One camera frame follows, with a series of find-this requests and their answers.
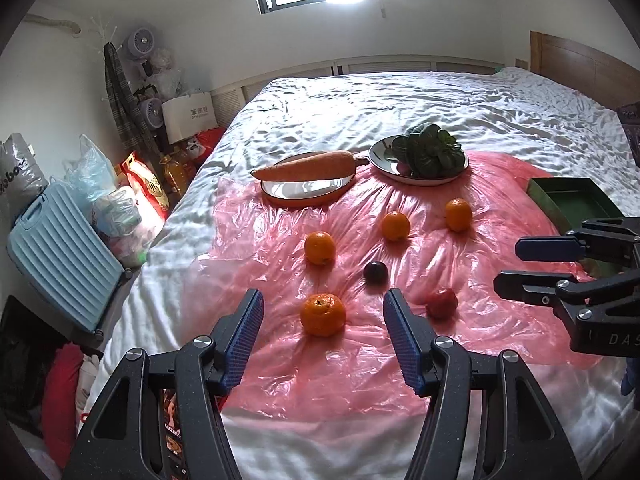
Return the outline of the plaid scarf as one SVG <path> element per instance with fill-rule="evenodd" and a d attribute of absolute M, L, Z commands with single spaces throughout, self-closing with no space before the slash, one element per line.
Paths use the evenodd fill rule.
<path fill-rule="evenodd" d="M 150 162 L 159 160 L 160 150 L 132 95 L 114 44 L 104 44 L 103 57 L 107 99 L 122 146 Z"/>

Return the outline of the red cloth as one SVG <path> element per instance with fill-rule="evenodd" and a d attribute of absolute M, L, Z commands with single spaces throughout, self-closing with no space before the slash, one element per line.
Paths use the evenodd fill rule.
<path fill-rule="evenodd" d="M 43 440 L 60 469 L 65 468 L 76 440 L 75 398 L 83 356 L 77 344 L 58 349 L 44 384 Z"/>

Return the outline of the orange snack bag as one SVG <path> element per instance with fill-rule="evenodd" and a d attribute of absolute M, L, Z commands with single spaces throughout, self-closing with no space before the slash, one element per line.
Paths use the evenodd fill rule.
<path fill-rule="evenodd" d="M 154 172 L 135 152 L 130 153 L 120 166 L 134 192 L 141 192 L 158 216 L 166 220 L 169 216 L 169 200 Z"/>

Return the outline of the light blue suitcase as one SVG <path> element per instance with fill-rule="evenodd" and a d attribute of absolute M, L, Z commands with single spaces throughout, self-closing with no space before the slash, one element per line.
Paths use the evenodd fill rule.
<path fill-rule="evenodd" d="M 85 333 L 99 328 L 124 274 L 60 181 L 16 219 L 8 254 L 47 303 Z"/>

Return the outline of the white bed sheet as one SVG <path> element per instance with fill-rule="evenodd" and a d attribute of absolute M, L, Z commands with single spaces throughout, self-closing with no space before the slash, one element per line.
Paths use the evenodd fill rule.
<path fill-rule="evenodd" d="M 273 81 L 239 114 L 192 182 L 122 305 L 92 393 L 125 352 L 180 348 L 186 271 L 212 246 L 215 196 L 223 180 L 256 183 L 255 168 L 316 151 L 365 153 L 421 122 L 453 134 L 469 158 L 497 153 L 528 162 L 537 177 L 589 178 L 623 211 L 639 211 L 639 171 L 612 110 L 541 76 L 506 68 L 495 75 L 408 73 Z M 639 415 L 620 394 L 625 364 L 564 379 L 529 365 L 553 405 L 589 479 L 639 473 Z M 409 465 L 426 403 L 413 414 L 351 414 L 325 420 L 272 418 L 224 408 L 242 474 L 252 479 L 399 479 Z"/>

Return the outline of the clear plastic bag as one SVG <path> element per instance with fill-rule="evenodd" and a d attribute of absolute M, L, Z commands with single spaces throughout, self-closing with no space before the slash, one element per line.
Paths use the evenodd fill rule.
<path fill-rule="evenodd" d="M 79 137 L 80 157 L 63 162 L 64 180 L 89 203 L 116 190 L 111 161 L 88 136 Z"/>

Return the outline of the green tray box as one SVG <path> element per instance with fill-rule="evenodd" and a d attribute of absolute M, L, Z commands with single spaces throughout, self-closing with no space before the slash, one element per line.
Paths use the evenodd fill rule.
<path fill-rule="evenodd" d="M 537 204 L 542 212 L 553 223 L 560 235 L 575 231 L 582 227 L 585 220 L 603 220 L 624 218 L 623 213 L 589 178 L 531 178 L 526 188 L 528 196 Z M 515 246 L 515 253 L 523 261 L 560 262 L 558 258 L 551 260 L 525 258 L 534 255 L 530 248 L 518 248 L 521 238 Z M 634 267 L 633 254 L 629 259 L 598 259 L 582 256 L 577 260 L 593 278 L 608 278 Z"/>

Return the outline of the dark plum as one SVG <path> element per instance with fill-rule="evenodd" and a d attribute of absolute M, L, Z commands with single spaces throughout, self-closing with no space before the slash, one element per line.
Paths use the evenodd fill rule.
<path fill-rule="evenodd" d="M 368 285 L 385 285 L 388 281 L 388 269 L 382 261 L 370 261 L 362 271 L 363 279 Z"/>

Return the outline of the orange tangerine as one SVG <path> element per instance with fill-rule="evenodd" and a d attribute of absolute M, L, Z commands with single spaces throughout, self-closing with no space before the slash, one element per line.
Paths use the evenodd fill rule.
<path fill-rule="evenodd" d="M 329 233 L 312 232 L 306 236 L 304 252 L 310 263 L 315 266 L 326 266 L 334 261 L 336 245 Z"/>
<path fill-rule="evenodd" d="M 383 218 L 381 223 L 382 237 L 388 242 L 406 240 L 411 231 L 408 217 L 399 211 L 392 211 Z"/>
<path fill-rule="evenodd" d="M 471 205 L 463 198 L 455 198 L 446 203 L 445 222 L 448 229 L 460 233 L 468 230 L 473 222 Z"/>

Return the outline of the green leafy vegetable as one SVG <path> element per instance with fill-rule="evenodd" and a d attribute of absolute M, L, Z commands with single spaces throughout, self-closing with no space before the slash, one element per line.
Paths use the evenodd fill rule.
<path fill-rule="evenodd" d="M 421 122 L 392 141 L 392 153 L 409 177 L 439 180 L 455 177 L 466 156 L 457 138 L 436 124 Z"/>

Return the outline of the orange rimmed plate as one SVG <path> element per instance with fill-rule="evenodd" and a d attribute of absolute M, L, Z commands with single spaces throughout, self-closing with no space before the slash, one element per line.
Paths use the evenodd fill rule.
<path fill-rule="evenodd" d="M 289 160 L 296 160 L 308 155 L 320 153 L 326 152 L 309 152 L 295 155 L 283 159 L 280 162 L 288 162 Z M 306 205 L 312 205 L 313 203 L 322 203 L 324 200 L 330 200 L 334 196 L 337 196 L 339 192 L 344 191 L 345 188 L 348 188 L 349 185 L 352 184 L 355 174 L 356 172 L 346 178 L 331 180 L 303 182 L 258 181 L 262 192 L 268 200 L 271 200 L 273 203 L 300 205 L 305 207 Z"/>

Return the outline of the large front tangerine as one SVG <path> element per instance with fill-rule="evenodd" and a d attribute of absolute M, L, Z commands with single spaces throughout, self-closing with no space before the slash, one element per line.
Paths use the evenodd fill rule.
<path fill-rule="evenodd" d="M 304 301 L 299 317 L 307 334 L 331 337 L 343 329 L 346 309 L 342 300 L 333 294 L 315 294 Z"/>

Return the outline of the small red fruit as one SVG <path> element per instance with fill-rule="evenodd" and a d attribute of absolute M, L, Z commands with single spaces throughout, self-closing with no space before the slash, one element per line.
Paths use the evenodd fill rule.
<path fill-rule="evenodd" d="M 457 311 L 458 298 L 451 288 L 431 292 L 425 299 L 425 311 L 434 320 L 448 320 Z"/>

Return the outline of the upper purple fan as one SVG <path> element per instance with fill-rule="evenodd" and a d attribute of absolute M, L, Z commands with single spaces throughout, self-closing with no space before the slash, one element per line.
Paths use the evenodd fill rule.
<path fill-rule="evenodd" d="M 124 42 L 124 49 L 128 58 L 142 60 L 148 58 L 155 48 L 155 36 L 151 29 L 139 27 L 130 32 Z"/>

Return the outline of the silver printed bag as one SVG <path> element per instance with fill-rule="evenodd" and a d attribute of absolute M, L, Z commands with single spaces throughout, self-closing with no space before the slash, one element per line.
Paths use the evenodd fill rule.
<path fill-rule="evenodd" d="M 21 133 L 1 143 L 1 213 L 13 224 L 48 186 Z"/>

